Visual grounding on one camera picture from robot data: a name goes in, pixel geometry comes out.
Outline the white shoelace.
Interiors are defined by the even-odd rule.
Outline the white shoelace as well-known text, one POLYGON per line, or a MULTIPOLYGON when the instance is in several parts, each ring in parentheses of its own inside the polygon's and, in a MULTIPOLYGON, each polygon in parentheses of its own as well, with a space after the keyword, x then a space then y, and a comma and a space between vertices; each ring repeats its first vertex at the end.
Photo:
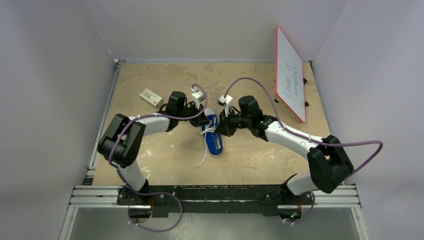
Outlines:
POLYGON ((205 162, 207 155, 211 155, 212 157, 219 157, 222 154, 222 140, 217 133, 214 133, 215 128, 216 121, 214 119, 210 120, 210 124, 206 125, 200 132, 200 134, 203 135, 205 152, 202 160, 193 167, 194 169, 199 168, 205 162))

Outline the blue canvas sneaker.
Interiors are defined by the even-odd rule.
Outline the blue canvas sneaker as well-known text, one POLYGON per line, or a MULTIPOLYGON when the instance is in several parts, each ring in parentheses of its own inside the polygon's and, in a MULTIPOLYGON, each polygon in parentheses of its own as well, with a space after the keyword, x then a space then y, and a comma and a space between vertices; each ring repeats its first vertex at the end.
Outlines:
POLYGON ((206 108, 205 116, 208 119, 206 125, 201 127, 201 134, 205 140, 207 152, 212 157, 219 157, 223 153, 222 137, 219 133, 215 133, 215 128, 219 125, 219 117, 212 108, 206 108))

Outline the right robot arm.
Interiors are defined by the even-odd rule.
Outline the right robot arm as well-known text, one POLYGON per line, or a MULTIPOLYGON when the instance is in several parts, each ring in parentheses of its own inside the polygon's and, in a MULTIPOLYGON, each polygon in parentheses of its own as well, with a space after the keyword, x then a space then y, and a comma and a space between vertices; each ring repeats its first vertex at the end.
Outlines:
POLYGON ((308 173, 294 174, 281 184, 284 202, 292 204, 300 195, 317 190, 330 194, 353 173, 354 167, 335 136, 305 136, 302 131, 282 126, 276 117, 263 114, 251 95, 239 99, 240 109, 233 107, 232 100, 222 95, 217 101, 224 109, 216 133, 231 137, 238 129, 248 129, 256 138, 286 147, 307 160, 308 173))

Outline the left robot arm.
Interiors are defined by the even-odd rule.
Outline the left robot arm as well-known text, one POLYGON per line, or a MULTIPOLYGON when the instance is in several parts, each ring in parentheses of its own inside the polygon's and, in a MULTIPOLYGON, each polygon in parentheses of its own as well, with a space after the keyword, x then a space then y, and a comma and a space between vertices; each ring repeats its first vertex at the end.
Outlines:
POLYGON ((138 205, 149 199, 149 183, 137 164, 137 156, 144 137, 173 130, 179 122, 190 122, 194 127, 206 125, 207 95, 193 89, 192 101, 181 91, 173 91, 167 103, 153 114, 128 117, 116 114, 97 144, 97 152, 118 173, 129 197, 138 205))

